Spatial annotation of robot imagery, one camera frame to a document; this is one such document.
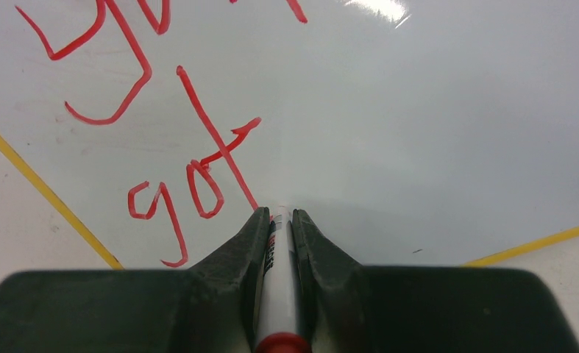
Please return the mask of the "yellow framed whiteboard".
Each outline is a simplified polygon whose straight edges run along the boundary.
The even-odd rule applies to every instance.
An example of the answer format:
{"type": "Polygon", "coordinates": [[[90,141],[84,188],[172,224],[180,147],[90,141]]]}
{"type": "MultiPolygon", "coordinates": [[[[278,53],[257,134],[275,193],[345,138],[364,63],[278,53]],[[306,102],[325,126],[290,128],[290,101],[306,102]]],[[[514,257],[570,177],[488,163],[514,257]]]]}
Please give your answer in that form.
{"type": "Polygon", "coordinates": [[[112,266],[465,263],[579,226],[579,1],[0,1],[0,147],[112,266]]]}

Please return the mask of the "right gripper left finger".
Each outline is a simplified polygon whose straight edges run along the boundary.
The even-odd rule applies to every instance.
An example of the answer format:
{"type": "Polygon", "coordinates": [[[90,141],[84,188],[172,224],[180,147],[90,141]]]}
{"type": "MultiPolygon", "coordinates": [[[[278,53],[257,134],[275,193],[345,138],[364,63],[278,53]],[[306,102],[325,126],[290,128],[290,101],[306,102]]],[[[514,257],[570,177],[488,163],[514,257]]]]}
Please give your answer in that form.
{"type": "Polygon", "coordinates": [[[187,269],[24,271],[0,284],[0,352],[251,352],[270,212],[187,269]]]}

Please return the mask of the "red white marker pen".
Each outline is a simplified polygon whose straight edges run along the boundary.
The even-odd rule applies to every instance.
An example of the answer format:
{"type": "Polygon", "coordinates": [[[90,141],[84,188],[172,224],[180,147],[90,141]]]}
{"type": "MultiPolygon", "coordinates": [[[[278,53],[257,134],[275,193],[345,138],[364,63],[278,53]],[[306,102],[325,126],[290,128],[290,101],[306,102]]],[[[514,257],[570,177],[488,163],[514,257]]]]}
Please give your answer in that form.
{"type": "Polygon", "coordinates": [[[311,352],[289,209],[271,217],[263,258],[256,352],[311,352]]]}

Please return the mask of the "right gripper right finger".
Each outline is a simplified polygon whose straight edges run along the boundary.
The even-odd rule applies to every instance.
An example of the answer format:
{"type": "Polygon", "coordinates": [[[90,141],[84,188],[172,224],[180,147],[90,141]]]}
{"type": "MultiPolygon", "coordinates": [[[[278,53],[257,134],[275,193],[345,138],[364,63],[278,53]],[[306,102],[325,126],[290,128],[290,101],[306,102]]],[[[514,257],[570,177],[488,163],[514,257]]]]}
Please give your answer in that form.
{"type": "Polygon", "coordinates": [[[342,352],[579,352],[550,289],[514,268],[363,265],[292,215],[302,314],[342,352]]]}

